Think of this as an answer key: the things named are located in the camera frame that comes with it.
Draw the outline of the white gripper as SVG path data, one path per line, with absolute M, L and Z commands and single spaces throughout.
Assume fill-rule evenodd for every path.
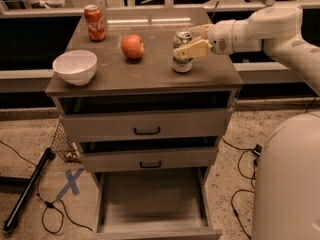
M 218 55 L 230 55 L 233 50 L 233 27 L 235 20 L 219 21 L 216 24 L 204 24 L 189 28 L 194 37 L 206 38 L 191 41 L 173 50 L 178 59 L 197 58 L 210 51 Z

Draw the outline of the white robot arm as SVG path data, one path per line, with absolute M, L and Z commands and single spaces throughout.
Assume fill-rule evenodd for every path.
M 192 41 L 173 55 L 262 50 L 320 95 L 319 48 L 303 39 L 302 21 L 300 5 L 276 4 L 245 20 L 193 26 Z M 320 240 L 319 111 L 284 121 L 267 140 L 256 172 L 252 240 Z

